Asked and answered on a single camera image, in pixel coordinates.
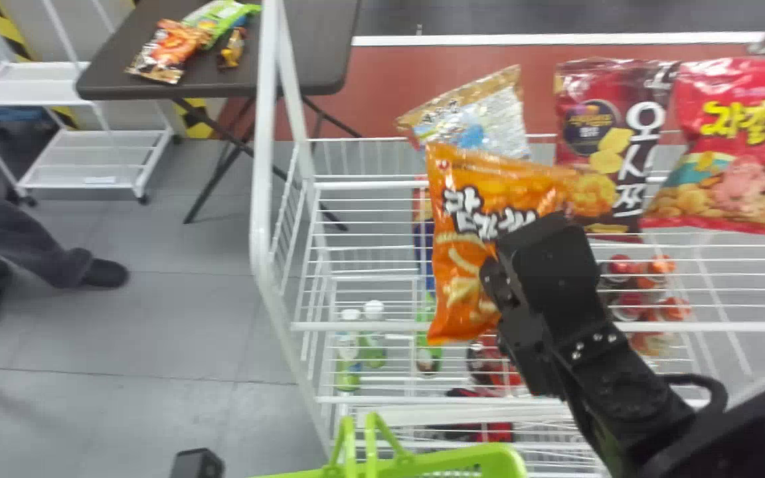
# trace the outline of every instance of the bottle cap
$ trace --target bottle cap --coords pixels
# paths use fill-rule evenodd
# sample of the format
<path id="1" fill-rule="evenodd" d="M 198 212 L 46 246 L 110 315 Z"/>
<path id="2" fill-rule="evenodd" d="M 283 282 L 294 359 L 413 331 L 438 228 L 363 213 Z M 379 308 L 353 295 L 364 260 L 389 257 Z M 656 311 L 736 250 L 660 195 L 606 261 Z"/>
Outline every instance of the bottle cap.
<path id="1" fill-rule="evenodd" d="M 379 300 L 369 300 L 365 302 L 365 320 L 382 321 L 385 305 Z"/>
<path id="2" fill-rule="evenodd" d="M 341 311 L 341 320 L 343 321 L 358 321 L 359 320 L 359 312 L 358 309 L 344 309 Z"/>

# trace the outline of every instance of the green basket handle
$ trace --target green basket handle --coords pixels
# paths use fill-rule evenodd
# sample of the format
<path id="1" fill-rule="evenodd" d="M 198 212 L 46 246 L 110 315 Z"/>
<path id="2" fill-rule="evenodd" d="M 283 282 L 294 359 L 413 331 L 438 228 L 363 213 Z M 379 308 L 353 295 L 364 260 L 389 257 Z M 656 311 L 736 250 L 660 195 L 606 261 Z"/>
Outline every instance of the green basket handle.
<path id="1" fill-rule="evenodd" d="M 394 460 L 398 465 L 412 463 L 412 453 L 406 451 L 403 445 L 385 424 L 385 421 L 376 412 L 370 412 L 365 417 L 365 478 L 377 478 L 377 430 L 382 433 L 382 438 L 391 445 L 394 450 Z"/>
<path id="2" fill-rule="evenodd" d="M 353 427 L 353 417 L 344 417 L 338 426 L 338 436 L 332 450 L 329 463 L 323 467 L 324 476 L 341 477 L 342 466 L 338 465 L 338 457 L 344 450 L 343 478 L 357 478 L 356 473 L 356 432 Z"/>
<path id="3" fill-rule="evenodd" d="M 395 438 L 394 433 L 385 424 L 379 414 L 371 412 L 365 418 L 365 478 L 377 478 L 379 457 L 377 457 L 377 430 L 394 450 L 394 459 L 398 465 L 412 463 L 413 454 L 406 451 Z M 338 463 L 344 451 L 344 465 Z M 358 478 L 356 465 L 356 432 L 353 417 L 344 417 L 338 426 L 338 436 L 332 450 L 329 463 L 323 468 L 324 476 L 331 478 Z"/>

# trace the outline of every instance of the orange snack bag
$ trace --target orange snack bag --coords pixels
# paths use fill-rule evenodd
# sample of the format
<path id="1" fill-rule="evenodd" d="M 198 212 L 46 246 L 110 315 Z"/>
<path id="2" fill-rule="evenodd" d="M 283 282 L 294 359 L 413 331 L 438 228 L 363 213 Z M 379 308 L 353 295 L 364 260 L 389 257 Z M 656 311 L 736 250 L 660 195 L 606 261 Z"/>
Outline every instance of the orange snack bag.
<path id="1" fill-rule="evenodd" d="M 479 279 L 495 240 L 564 208 L 579 173 L 440 143 L 427 146 L 427 172 L 436 284 L 427 338 L 431 345 L 474 339 L 501 317 Z"/>

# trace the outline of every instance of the dark brown tabletop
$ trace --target dark brown tabletop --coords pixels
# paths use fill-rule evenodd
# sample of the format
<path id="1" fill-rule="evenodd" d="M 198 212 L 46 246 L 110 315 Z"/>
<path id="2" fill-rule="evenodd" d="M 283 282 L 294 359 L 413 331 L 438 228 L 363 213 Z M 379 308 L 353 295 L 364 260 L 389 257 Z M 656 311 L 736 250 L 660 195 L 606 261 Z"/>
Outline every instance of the dark brown tabletop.
<path id="1" fill-rule="evenodd" d="M 153 82 L 125 73 L 134 55 L 155 33 L 159 19 L 182 19 L 203 0 L 140 0 L 119 29 L 100 48 L 76 83 L 85 100 L 160 100 L 252 96 L 258 76 L 259 17 L 246 26 L 248 35 L 240 66 L 216 69 L 221 39 L 209 51 L 186 63 L 179 84 Z M 285 0 L 294 44 L 297 77 L 303 94 L 334 94 L 344 85 L 359 0 Z"/>

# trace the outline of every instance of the table leg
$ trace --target table leg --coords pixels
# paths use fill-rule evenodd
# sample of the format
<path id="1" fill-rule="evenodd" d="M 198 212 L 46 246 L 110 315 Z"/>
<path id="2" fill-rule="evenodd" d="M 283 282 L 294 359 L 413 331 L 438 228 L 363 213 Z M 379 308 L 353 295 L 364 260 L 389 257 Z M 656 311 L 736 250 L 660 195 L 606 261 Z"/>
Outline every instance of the table leg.
<path id="1" fill-rule="evenodd" d="M 362 135 L 357 133 L 355 129 L 353 129 L 352 127 L 349 127 L 348 125 L 344 124 L 342 121 L 339 121 L 337 118 L 323 111 L 321 107 L 315 105 L 315 103 L 312 103 L 312 100 L 310 100 L 309 97 L 302 96 L 302 98 L 303 98 L 303 103 L 306 103 L 306 106 L 309 106 L 309 108 L 311 108 L 312 111 L 315 112 L 319 118 L 323 118 L 325 121 L 330 121 L 332 124 L 341 128 L 345 133 L 348 133 L 349 135 L 353 136 L 353 138 L 362 137 Z"/>
<path id="2" fill-rule="evenodd" d="M 255 101 L 255 99 L 249 99 L 246 101 L 246 104 L 242 107 L 243 113 L 246 113 L 246 111 L 244 111 L 244 108 L 249 110 L 249 108 L 252 106 L 251 101 Z M 226 160 L 224 161 L 224 164 L 222 164 L 220 167 L 218 167 L 217 170 L 215 170 L 214 175 L 212 176 L 211 179 L 209 179 L 209 183 L 206 185 L 206 188 L 204 188 L 203 192 L 200 193 L 200 196 L 197 197 L 197 201 L 194 203 L 193 208 L 191 208 L 191 211 L 189 211 L 188 215 L 185 216 L 185 224 L 190 224 L 191 222 L 194 221 L 195 217 L 197 217 L 197 213 L 199 212 L 200 208 L 202 208 L 206 200 L 209 199 L 209 196 L 211 195 L 212 190 L 220 182 L 220 180 L 222 179 L 222 176 L 225 175 L 228 168 L 232 166 L 232 163 L 234 163 L 234 160 L 238 158 L 238 155 L 240 155 L 243 152 L 249 155 L 249 157 L 251 158 L 254 157 L 254 152 L 252 148 L 248 146 L 246 143 L 252 137 L 252 131 L 253 131 L 253 127 L 255 127 L 255 123 L 253 123 L 252 125 L 250 125 L 249 128 L 247 128 L 247 131 L 244 133 L 244 137 L 238 138 L 232 133 L 231 130 L 228 130 L 227 128 L 221 126 L 219 122 L 214 121 L 212 118 L 209 117 L 209 115 L 207 115 L 203 111 L 196 109 L 194 106 L 191 105 L 191 103 L 188 103 L 187 101 L 185 101 L 185 99 L 175 98 L 173 99 L 173 103 L 176 103 L 177 105 L 181 106 L 186 112 L 191 113 L 191 115 L 194 115 L 195 118 L 209 125 L 223 139 L 231 142 L 234 146 L 236 146 L 236 149 L 234 149 L 234 151 L 232 151 L 232 153 L 226 158 Z M 271 171 L 278 178 L 282 179 L 285 182 L 288 182 L 288 174 L 282 169 L 279 169 L 279 167 L 271 166 Z M 292 187 L 300 189 L 300 186 L 296 182 L 292 183 Z M 324 216 L 327 217 L 328 220 L 332 221 L 334 226 L 338 227 L 338 230 L 347 230 L 347 227 L 344 226 L 344 224 L 342 224 L 340 219 L 336 215 L 332 214 L 332 212 L 328 212 L 327 207 L 324 206 L 323 204 L 321 204 L 321 211 L 323 211 Z"/>

